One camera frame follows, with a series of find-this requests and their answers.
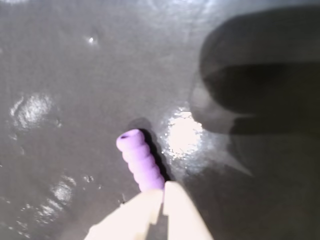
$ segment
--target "gray surface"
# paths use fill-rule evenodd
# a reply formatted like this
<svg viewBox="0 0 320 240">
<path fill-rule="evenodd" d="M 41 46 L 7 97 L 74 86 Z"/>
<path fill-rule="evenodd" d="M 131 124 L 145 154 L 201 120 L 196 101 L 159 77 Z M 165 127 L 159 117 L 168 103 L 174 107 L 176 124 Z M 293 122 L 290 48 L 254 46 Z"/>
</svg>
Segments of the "gray surface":
<svg viewBox="0 0 320 240">
<path fill-rule="evenodd" d="M 317 1 L 1 0 L 1 239 L 83 239 L 136 195 L 115 146 L 129 128 L 151 132 L 168 174 L 184 184 L 215 240 L 319 239 L 320 39 L 315 28 L 310 35 L 296 27 L 319 26 L 318 8 L 300 9 L 302 2 Z M 279 32 L 297 28 L 306 37 L 278 40 L 269 19 Z M 219 29 L 222 40 L 212 40 Z M 207 51 L 212 43 L 215 51 Z M 295 90 L 282 97 L 290 84 L 272 85 L 277 98 L 255 109 L 241 102 L 246 91 L 224 101 L 233 81 L 217 97 L 207 75 L 220 79 L 221 68 L 249 64 L 290 64 L 285 76 L 294 76 Z M 304 65 L 293 71 L 293 64 Z M 261 129 L 263 119 L 235 131 L 247 115 L 272 113 L 267 120 L 278 123 L 264 108 L 270 99 L 276 113 L 285 110 L 281 124 Z M 165 231 L 162 221 L 150 239 Z"/>
</svg>

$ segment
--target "purple object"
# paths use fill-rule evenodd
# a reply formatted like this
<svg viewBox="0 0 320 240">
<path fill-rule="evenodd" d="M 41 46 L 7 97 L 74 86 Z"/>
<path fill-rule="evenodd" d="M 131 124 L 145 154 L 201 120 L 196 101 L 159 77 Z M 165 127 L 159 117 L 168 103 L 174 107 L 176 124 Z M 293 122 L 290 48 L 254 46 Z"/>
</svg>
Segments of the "purple object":
<svg viewBox="0 0 320 240">
<path fill-rule="evenodd" d="M 116 139 L 116 147 L 122 152 L 122 157 L 128 163 L 141 192 L 164 189 L 165 179 L 150 153 L 144 134 L 139 129 L 127 131 L 119 136 Z"/>
</svg>

